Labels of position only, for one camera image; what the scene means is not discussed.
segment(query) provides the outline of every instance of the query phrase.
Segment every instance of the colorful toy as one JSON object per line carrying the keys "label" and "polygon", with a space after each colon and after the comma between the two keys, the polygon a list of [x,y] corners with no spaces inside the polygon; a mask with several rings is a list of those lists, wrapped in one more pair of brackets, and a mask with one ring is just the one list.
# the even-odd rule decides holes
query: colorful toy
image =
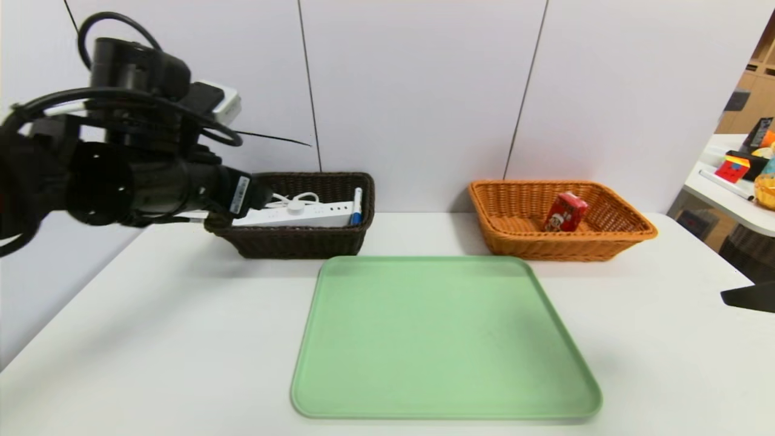
{"label": "colorful toy", "polygon": [[751,168],[748,159],[742,157],[725,156],[724,163],[718,167],[715,174],[730,183],[737,183]]}

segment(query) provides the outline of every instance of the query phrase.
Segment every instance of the wicker basket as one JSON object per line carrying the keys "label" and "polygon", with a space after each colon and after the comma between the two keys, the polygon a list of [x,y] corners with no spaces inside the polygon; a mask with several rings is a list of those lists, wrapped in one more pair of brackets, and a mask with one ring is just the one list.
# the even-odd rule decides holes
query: wicker basket
{"label": "wicker basket", "polygon": [[[547,261],[607,261],[656,228],[615,192],[582,181],[479,181],[471,183],[479,225],[494,254]],[[572,192],[589,204],[575,232],[544,232],[557,194]]]}
{"label": "wicker basket", "polygon": [[210,214],[205,229],[230,242],[245,258],[328,259],[358,254],[366,230],[374,218],[374,180],[363,172],[270,173],[260,176],[274,192],[295,196],[318,194],[321,202],[353,200],[355,188],[363,189],[363,220],[347,227],[232,227],[221,216]]}

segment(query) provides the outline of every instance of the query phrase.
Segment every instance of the power strip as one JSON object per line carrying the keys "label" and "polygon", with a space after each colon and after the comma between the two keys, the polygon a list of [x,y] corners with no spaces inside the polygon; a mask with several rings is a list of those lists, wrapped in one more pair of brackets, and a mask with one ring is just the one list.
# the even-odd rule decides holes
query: power strip
{"label": "power strip", "polygon": [[316,203],[301,205],[297,209],[252,209],[244,218],[232,221],[232,226],[344,227],[350,224],[352,215],[353,202]]}

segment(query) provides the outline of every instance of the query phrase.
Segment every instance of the plastic tray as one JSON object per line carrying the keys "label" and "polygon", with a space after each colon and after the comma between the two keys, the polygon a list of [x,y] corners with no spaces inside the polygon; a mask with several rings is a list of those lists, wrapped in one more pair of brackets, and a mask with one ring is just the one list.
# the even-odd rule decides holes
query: plastic tray
{"label": "plastic tray", "polygon": [[589,417],[602,395],[525,262],[339,257],[291,400],[315,418],[528,420]]}

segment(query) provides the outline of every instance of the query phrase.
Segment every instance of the white desk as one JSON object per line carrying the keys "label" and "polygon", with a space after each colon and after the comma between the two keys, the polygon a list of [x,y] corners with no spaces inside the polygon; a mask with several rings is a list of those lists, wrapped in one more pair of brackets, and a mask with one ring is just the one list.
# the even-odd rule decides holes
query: white desk
{"label": "white desk", "polygon": [[[684,183],[684,190],[707,204],[720,209],[738,223],[766,236],[775,237],[775,212],[757,206],[701,176],[700,169],[715,171],[729,150],[738,150],[746,135],[713,135]],[[741,189],[753,195],[753,183],[741,180]]]}
{"label": "white desk", "polygon": [[[245,261],[196,225],[141,234],[0,373],[2,436],[773,433],[775,315],[662,215],[603,263],[531,262],[603,391],[583,422],[309,420],[289,388],[321,261]],[[486,254],[475,216],[378,214],[362,254]]]}

